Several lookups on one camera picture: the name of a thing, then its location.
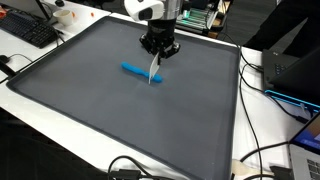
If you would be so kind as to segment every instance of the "gray mat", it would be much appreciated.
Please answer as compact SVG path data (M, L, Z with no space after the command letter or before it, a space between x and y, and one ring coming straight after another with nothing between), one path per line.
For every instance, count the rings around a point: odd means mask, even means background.
M120 66L149 69L138 41L146 30L105 17L7 85L191 179L228 179L238 49L177 34L180 52L149 85Z

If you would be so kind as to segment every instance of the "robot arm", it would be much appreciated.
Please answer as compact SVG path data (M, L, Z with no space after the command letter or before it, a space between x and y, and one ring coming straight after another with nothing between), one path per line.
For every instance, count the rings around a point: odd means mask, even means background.
M161 58L176 54L180 45L175 42L174 29L183 0L125 0L125 8L135 21L147 20L148 31L140 42L148 53Z

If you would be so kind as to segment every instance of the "black keyboard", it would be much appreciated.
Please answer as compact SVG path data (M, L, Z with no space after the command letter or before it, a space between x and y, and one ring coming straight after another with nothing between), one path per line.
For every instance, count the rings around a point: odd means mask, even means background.
M16 12L8 12L0 19L0 29L39 48L57 39L53 27Z
M276 75L281 74L283 71L285 71L287 69L286 66L281 65L281 64L275 64L274 66L275 66Z
M311 180L320 180L320 164L308 159Z

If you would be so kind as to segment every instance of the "white table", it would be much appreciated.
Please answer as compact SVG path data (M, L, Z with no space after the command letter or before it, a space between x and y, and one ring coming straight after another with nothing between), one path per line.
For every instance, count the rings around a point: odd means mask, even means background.
M47 0L47 2L53 3L54 0ZM72 10L76 14L73 25L69 27L63 27L61 25L56 26L56 28L65 33L64 38L66 40L90 26L97 19L110 14L106 11L85 7L67 1L65 1L65 4L63 9ZM132 21L130 17L119 14L111 14L111 16ZM176 32L216 43L227 44L179 30L176 30ZM56 43L54 42L44 49L38 49L3 31L0 31L0 39L5 39L2 40L2 43L5 42L6 44L6 46L0 47L1 54L10 56L11 54L21 53L30 57L32 60L36 60L56 47ZM249 62L255 64L261 63L261 52L244 48L243 53ZM16 56L11 60L9 66L14 70L18 70L28 63L29 62L22 57ZM0 72L0 80L3 80L5 77L6 76ZM261 75L249 67L246 69L244 77L251 85L258 88L262 87ZM242 89L249 116L257 133L260 146L289 140L302 127L301 124L284 114L275 103L262 96L260 93L249 89L244 84ZM246 153L256 149L253 134L248 125L239 97L240 96L238 96L234 127L233 159L240 159ZM146 165L153 175L162 175L177 179L185 178L164 164L161 164L138 151L38 103L17 95L6 87L5 82L0 84L0 106L99 169L106 170L115 157L128 155L138 159L141 163ZM285 108L294 114L301 114L300 109L297 107L285 105ZM246 161L247 164L256 168L259 167L257 157L257 155L254 155L252 158L249 158ZM285 146L266 150L262 153L262 157L263 166L266 169L268 169L270 165L289 166L288 152ZM117 162L114 167L134 168L134 165L129 161L121 160Z

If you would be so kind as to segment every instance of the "white desk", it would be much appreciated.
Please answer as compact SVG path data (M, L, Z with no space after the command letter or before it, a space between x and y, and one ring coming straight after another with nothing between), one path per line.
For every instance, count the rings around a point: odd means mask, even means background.
M77 17L75 23L70 27L65 28L63 26L57 26L58 29L66 34L65 39L69 39L81 32L98 18L110 14L105 11L84 7L70 2L65 3L66 5L63 8L74 11ZM94 18L91 17L91 12L94 12ZM130 17L119 14L112 14L111 16L132 21ZM227 44L179 30L177 30L177 32L216 43ZM0 38L5 38L6 44L6 46L0 47L0 52L1 54L8 56L15 53L21 53L35 60L56 47L56 44L52 43L44 49L37 49L3 31L0 31ZM248 61L260 64L260 52L244 48L243 53ZM27 64L27 60L15 57L11 60L9 66L14 70L18 70ZM248 83L261 88L261 76L252 69L247 68L244 77L247 79ZM5 75L0 72L0 79L4 78ZM243 85L243 95L249 116L261 146L289 140L293 134L302 127L302 125L284 114L272 101L261 94L254 92L245 85ZM238 96L233 139L234 159L240 159L246 153L256 149L255 141L239 97L240 96ZM146 165L149 168L148 170L150 173L154 175L163 175L177 179L184 178L167 166L140 152L128 148L68 117L45 108L40 104L15 94L6 87L5 83L0 84L0 106L99 169L106 170L115 157L128 155L138 159L141 163ZM290 105L285 105L285 107L294 114L301 113L299 108ZM262 157L263 165L266 169L274 164L289 166L286 147L266 150L262 153ZM257 156L253 156L246 162L253 167L258 167L259 165ZM129 161L121 160L117 162L114 167L134 168L134 165Z

